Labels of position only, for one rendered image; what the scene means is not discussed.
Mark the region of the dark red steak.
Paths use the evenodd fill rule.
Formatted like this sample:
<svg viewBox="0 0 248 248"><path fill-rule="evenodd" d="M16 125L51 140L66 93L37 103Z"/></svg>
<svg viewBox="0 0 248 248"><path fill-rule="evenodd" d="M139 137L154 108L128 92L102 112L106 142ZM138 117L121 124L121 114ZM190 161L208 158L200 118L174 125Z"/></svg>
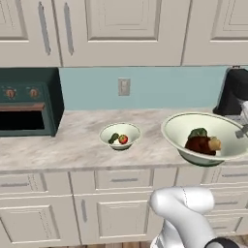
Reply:
<svg viewBox="0 0 248 248"><path fill-rule="evenodd" d="M187 140L185 147L194 152L215 156L216 152L209 148L209 141L209 137L191 137Z"/></svg>

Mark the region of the tan bread roll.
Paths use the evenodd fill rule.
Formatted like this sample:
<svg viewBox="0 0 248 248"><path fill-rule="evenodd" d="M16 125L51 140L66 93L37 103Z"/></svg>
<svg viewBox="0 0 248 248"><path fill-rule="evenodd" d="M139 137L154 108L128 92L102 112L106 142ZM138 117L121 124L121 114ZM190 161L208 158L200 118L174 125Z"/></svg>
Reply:
<svg viewBox="0 0 248 248"><path fill-rule="evenodd" d="M216 137L211 137L208 141L208 147L212 151L217 151L221 149L221 141Z"/></svg>

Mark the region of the small white green-rimmed bowl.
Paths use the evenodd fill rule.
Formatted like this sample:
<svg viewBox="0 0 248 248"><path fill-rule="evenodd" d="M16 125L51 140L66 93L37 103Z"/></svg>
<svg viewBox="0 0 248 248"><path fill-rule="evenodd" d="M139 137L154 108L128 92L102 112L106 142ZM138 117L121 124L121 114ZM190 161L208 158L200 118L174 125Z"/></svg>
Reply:
<svg viewBox="0 0 248 248"><path fill-rule="evenodd" d="M128 142L125 144L120 144L118 139L113 143L109 143L111 136L117 133L120 135L126 135L128 137ZM126 150L130 148L136 141L139 140L141 135L140 129L131 123L113 123L105 127L100 133L100 140L104 144L107 144L114 150Z"/></svg>

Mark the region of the beige base cupboard door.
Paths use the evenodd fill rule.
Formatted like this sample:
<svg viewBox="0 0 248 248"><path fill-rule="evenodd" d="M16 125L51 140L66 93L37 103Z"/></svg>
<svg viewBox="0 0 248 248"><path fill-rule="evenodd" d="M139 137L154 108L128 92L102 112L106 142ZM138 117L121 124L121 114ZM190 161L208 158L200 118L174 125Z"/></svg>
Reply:
<svg viewBox="0 0 248 248"><path fill-rule="evenodd" d="M77 219L83 244L103 244L152 240L163 219L149 206L150 192L75 196ZM81 200L85 200L84 223Z"/></svg>
<svg viewBox="0 0 248 248"><path fill-rule="evenodd" d="M0 248L80 245L71 196L0 200Z"/></svg>

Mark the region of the large white green-rimmed bowl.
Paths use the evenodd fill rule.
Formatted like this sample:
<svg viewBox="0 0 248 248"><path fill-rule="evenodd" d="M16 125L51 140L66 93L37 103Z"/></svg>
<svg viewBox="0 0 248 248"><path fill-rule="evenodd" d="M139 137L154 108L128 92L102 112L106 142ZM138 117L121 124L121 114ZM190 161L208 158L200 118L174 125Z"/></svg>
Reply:
<svg viewBox="0 0 248 248"><path fill-rule="evenodd" d="M248 153L248 132L241 139L235 135L235 132L242 127L221 115L207 112L182 112L166 119L161 125L161 131L184 160L193 165L212 167ZM204 128L209 136L221 141L221 150L217 151L215 156L200 154L185 148L188 136L197 128Z"/></svg>

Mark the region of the green broccoli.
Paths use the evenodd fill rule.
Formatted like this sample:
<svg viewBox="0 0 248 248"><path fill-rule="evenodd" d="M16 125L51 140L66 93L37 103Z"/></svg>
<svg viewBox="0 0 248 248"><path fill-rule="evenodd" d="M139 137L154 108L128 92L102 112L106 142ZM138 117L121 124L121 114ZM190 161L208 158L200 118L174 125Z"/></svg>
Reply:
<svg viewBox="0 0 248 248"><path fill-rule="evenodd" d="M204 128L197 128L191 131L188 139L192 139L194 137L206 137L207 131Z"/></svg>

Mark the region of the dark green toaster oven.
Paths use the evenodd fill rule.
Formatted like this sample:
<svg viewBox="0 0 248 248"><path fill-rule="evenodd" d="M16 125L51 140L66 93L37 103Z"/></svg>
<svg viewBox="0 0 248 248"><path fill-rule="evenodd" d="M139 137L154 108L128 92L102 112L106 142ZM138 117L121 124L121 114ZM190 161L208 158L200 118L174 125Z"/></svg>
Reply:
<svg viewBox="0 0 248 248"><path fill-rule="evenodd" d="M13 99L8 88L16 90ZM39 90L32 99L29 90ZM0 137L51 136L58 131L64 113L64 100L57 68L0 68L0 105L44 103L42 111L0 111Z"/></svg>

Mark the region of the black countertop appliance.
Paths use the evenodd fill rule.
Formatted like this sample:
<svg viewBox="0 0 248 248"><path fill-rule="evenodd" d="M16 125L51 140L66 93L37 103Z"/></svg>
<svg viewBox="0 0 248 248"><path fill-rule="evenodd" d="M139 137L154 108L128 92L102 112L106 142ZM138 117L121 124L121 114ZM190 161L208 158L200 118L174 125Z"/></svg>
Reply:
<svg viewBox="0 0 248 248"><path fill-rule="evenodd" d="M242 111L241 101L248 101L248 70L228 68L213 112L222 116L239 116Z"/></svg>

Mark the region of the grey wall outlet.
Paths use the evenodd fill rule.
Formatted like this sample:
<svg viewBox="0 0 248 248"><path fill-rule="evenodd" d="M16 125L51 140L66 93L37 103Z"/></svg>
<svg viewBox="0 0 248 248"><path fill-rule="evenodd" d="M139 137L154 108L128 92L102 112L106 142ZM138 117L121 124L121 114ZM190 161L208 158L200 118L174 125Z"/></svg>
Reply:
<svg viewBox="0 0 248 248"><path fill-rule="evenodd" d="M129 96L131 88L131 80L129 78L120 78L118 80L118 95Z"/></svg>

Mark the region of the wide beige wall cupboard door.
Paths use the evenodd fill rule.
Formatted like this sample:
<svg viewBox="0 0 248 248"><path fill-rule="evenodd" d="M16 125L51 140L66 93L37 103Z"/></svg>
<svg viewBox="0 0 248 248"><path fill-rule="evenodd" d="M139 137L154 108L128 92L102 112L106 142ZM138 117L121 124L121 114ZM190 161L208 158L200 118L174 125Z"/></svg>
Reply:
<svg viewBox="0 0 248 248"><path fill-rule="evenodd" d="M68 51L68 3L74 54ZM178 66L190 0L54 0L65 67Z"/></svg>

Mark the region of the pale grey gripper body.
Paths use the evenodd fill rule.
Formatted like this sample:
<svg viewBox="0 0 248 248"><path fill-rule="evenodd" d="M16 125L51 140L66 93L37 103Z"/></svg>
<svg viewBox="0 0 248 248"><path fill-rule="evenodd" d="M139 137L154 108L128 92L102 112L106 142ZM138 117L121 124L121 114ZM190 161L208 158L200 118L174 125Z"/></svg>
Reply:
<svg viewBox="0 0 248 248"><path fill-rule="evenodd" d="M239 101L241 105L241 124L248 125L248 101Z"/></svg>

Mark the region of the narrow beige wall cupboard door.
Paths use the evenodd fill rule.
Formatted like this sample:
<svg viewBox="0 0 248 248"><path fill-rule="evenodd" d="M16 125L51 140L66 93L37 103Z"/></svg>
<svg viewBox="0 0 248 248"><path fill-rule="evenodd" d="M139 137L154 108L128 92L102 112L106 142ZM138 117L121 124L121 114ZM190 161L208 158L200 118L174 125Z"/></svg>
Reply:
<svg viewBox="0 0 248 248"><path fill-rule="evenodd" d="M45 8L46 54L38 4ZM60 67L52 0L0 0L0 67Z"/></svg>

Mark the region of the beige drawer front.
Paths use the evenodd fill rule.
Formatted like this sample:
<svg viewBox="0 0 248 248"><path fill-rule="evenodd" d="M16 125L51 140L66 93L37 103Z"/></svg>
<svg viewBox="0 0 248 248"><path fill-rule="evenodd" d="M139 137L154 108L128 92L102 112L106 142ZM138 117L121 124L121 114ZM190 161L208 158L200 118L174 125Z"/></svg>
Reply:
<svg viewBox="0 0 248 248"><path fill-rule="evenodd" d="M178 170L176 186L248 183L248 177L223 177L227 173L248 173L248 166L187 167Z"/></svg>
<svg viewBox="0 0 248 248"><path fill-rule="evenodd" d="M233 211L248 208L248 188L228 188L224 191L211 190L214 197L214 211ZM238 202L234 205L224 205L221 202Z"/></svg>
<svg viewBox="0 0 248 248"><path fill-rule="evenodd" d="M73 190L76 195L128 190L153 190L174 184L175 168L133 169L133 170L92 170L71 173ZM113 178L138 178L128 183L110 182Z"/></svg>
<svg viewBox="0 0 248 248"><path fill-rule="evenodd" d="M0 175L0 184L29 183L27 187L0 187L0 196L63 196L71 194L66 172Z"/></svg>
<svg viewBox="0 0 248 248"><path fill-rule="evenodd" d="M217 235L243 235L248 234L248 213L206 215L210 226L228 226L227 231L214 230Z"/></svg>

